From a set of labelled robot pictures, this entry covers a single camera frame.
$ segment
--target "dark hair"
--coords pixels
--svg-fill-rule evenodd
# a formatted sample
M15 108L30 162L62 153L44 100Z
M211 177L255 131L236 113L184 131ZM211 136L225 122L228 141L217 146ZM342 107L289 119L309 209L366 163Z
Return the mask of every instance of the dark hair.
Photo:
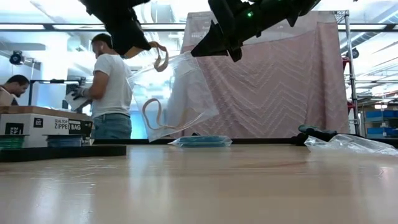
M98 34L96 35L93 40L91 40L91 43L97 42L97 41L102 41L105 42L105 44L112 49L112 38L108 34Z
M18 83L20 86L30 84L30 81L23 75L14 75L8 79L7 83Z

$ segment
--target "man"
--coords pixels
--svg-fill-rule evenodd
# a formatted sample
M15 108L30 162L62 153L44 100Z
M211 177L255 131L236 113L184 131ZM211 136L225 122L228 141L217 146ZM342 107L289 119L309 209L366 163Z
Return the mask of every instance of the man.
M16 97L21 97L22 94L25 93L26 89L28 89L30 81L23 75L14 75L8 81L0 85L0 91L6 91L10 94L13 94ZM13 99L12 106L18 106L18 102L16 99Z
M130 139L132 86L127 82L130 68L112 49L110 35L98 34L91 44L97 59L93 84L77 88L74 96L93 100L94 139Z

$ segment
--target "man's hand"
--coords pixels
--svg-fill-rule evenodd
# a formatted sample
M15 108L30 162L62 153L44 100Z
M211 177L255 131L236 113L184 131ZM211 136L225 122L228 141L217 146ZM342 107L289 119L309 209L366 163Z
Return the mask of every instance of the man's hand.
M77 100L81 97L87 97L88 89L87 88L81 88L78 87L74 89L72 96L74 96L73 100Z

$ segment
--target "black tray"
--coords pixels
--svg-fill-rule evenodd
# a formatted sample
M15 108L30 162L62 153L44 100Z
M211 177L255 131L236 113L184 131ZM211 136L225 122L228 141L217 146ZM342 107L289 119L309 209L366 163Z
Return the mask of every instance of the black tray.
M27 162L44 159L125 156L126 146L37 147L0 150L0 162Z

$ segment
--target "clear plastic bag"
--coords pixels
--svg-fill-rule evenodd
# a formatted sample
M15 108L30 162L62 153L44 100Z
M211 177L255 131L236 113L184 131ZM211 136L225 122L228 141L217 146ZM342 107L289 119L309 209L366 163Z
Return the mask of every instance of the clear plastic bag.
M205 77L190 52L169 58L169 66L163 72L148 66L128 81L149 141L218 115Z
M178 147L230 147L232 140L227 136L188 136L169 144Z
M382 142L372 141L349 134L338 134L329 142L322 141L309 136L304 142L311 152L354 152L354 153L376 153L390 156L398 156L394 146Z

